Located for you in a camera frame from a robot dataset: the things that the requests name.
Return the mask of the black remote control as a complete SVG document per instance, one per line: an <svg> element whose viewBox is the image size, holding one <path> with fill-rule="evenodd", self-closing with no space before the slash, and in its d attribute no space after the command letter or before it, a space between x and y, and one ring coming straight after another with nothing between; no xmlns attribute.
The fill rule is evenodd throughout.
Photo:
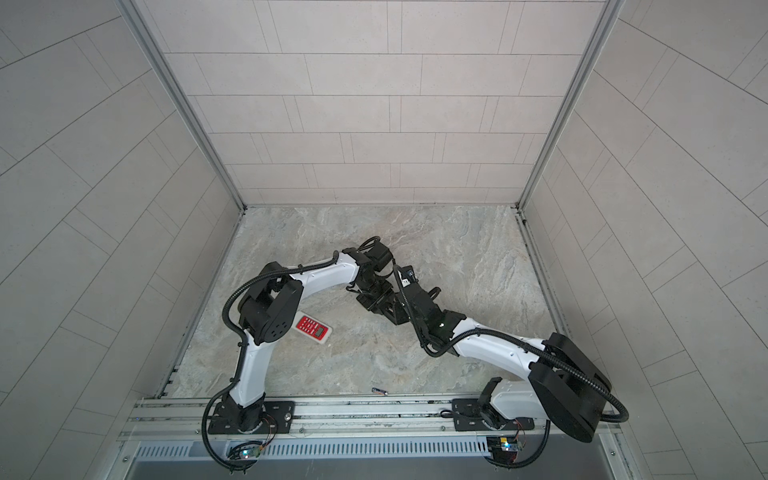
<svg viewBox="0 0 768 480"><path fill-rule="evenodd" d="M356 300L369 312L382 315L394 325L410 322L408 313L393 292L382 294L361 292Z"/></svg>

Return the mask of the red white remote control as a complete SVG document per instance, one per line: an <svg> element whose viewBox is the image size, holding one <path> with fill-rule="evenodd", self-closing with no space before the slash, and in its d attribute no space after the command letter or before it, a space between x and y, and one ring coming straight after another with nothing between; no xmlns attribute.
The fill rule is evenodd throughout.
<svg viewBox="0 0 768 480"><path fill-rule="evenodd" d="M329 325L301 311L296 313L293 329L318 344L325 344L332 333Z"/></svg>

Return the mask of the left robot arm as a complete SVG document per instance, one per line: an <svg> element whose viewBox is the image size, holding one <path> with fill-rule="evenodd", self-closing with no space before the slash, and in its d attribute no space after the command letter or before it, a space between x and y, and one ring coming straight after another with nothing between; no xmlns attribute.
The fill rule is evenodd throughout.
<svg viewBox="0 0 768 480"><path fill-rule="evenodd" d="M320 263L284 267L272 262L239 287L222 311L225 325L241 338L225 399L245 411L263 404L274 345L293 326L301 301L318 292L344 285L366 310L392 319L393 286L382 271L393 262L390 249L372 237Z"/></svg>

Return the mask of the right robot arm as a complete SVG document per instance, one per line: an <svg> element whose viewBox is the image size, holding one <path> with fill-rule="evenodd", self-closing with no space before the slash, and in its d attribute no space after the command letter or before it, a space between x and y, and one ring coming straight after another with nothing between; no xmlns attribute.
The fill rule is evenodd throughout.
<svg viewBox="0 0 768 480"><path fill-rule="evenodd" d="M425 291L411 267L396 265L394 272L394 315L413 325L427 355L481 360L526 379L535 395L536 416L583 443L592 441L599 423L628 419L608 378L567 336L555 332L542 340L491 329L440 308L435 302L439 289Z"/></svg>

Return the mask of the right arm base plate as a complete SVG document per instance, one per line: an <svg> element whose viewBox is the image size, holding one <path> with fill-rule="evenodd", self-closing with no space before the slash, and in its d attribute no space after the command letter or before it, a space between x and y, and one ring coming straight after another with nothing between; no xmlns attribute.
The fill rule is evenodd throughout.
<svg viewBox="0 0 768 480"><path fill-rule="evenodd" d="M535 421L528 417L506 419L493 411L489 404L482 404L477 399L456 398L448 409L440 412L440 417L452 421L458 432L480 431L531 431Z"/></svg>

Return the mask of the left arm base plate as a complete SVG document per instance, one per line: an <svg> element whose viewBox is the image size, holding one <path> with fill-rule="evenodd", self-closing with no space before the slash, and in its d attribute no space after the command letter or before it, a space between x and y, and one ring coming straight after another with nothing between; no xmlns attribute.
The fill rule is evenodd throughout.
<svg viewBox="0 0 768 480"><path fill-rule="evenodd" d="M227 398L209 417L207 432L213 435L287 434L295 407L293 401L264 401L242 408Z"/></svg>

